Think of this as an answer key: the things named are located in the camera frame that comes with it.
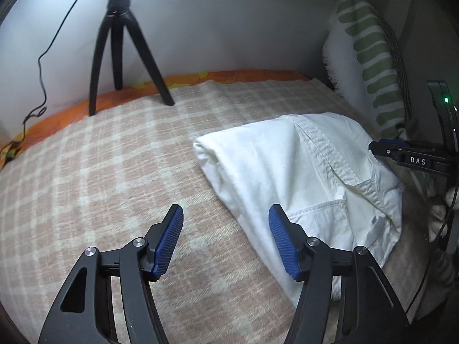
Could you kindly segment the right hand in grey glove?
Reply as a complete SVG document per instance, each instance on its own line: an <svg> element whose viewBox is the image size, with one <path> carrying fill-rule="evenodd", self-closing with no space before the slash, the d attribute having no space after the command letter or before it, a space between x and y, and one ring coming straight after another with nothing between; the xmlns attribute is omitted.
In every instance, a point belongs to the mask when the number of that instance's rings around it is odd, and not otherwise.
<svg viewBox="0 0 459 344"><path fill-rule="evenodd" d="M429 218L429 242L434 242L437 235L445 236L448 226L446 225L441 231L441 227L447 217L447 211L452 208L458 210L458 190L451 187L444 197L445 204L439 201L439 198L433 199L433 204L430 206Z"/></svg>

